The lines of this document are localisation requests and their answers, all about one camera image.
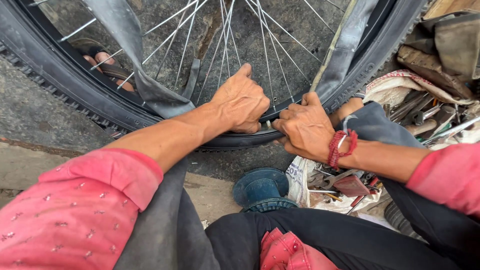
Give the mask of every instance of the sandal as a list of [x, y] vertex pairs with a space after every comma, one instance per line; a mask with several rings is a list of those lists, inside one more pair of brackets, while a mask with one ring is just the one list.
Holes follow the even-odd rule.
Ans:
[[[80, 38], [70, 42], [70, 44], [81, 54], [81, 55], [88, 55], [95, 59], [96, 54], [99, 52], [105, 52], [108, 55], [112, 55], [105, 46], [100, 44], [99, 42], [90, 39], [90, 38]], [[100, 64], [99, 67], [102, 69], [102, 72], [105, 76], [109, 77], [114, 83], [118, 80], [124, 80], [128, 78], [130, 72], [122, 68], [120, 63], [115, 59], [115, 63], [107, 64], [103, 63]], [[135, 79], [131, 77], [128, 81], [132, 86], [135, 92], [137, 92], [137, 87], [135, 85]]]

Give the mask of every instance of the forearm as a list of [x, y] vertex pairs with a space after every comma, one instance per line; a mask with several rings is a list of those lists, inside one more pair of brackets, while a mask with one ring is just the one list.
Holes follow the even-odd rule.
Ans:
[[[347, 152], [350, 139], [342, 144], [341, 152]], [[355, 168], [406, 183], [415, 168], [432, 151], [426, 148], [406, 147], [358, 140], [352, 155], [340, 158], [344, 168]]]
[[153, 158], [164, 172], [200, 145], [231, 128], [222, 105], [206, 103], [180, 116], [130, 133], [105, 148], [124, 148]]

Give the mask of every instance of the red tool handle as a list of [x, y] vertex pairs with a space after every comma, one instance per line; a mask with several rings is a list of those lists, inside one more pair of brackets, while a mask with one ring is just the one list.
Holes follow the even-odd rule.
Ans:
[[358, 197], [352, 202], [352, 204], [350, 204], [350, 206], [351, 206], [351, 207], [355, 207], [363, 196], [358, 196]]

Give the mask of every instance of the pink sleeve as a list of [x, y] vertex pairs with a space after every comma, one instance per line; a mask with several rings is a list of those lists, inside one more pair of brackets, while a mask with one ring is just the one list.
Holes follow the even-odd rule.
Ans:
[[407, 187], [480, 218], [480, 144], [457, 144], [431, 153], [415, 169]]
[[0, 210], [0, 269], [112, 269], [162, 179], [154, 160], [125, 149], [41, 174]]

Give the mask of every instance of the red thread bracelet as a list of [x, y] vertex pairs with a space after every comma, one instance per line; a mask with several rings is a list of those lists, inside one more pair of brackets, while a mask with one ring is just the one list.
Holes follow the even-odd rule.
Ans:
[[[348, 148], [348, 152], [340, 153], [338, 152], [338, 144], [344, 136], [351, 138], [350, 146]], [[332, 168], [334, 168], [335, 170], [338, 170], [338, 160], [341, 157], [349, 156], [352, 154], [353, 150], [357, 147], [357, 138], [357, 133], [355, 131], [351, 131], [350, 129], [348, 129], [348, 134], [345, 133], [345, 131], [343, 130], [335, 132], [329, 145], [330, 153], [328, 154], [328, 165], [332, 166]]]

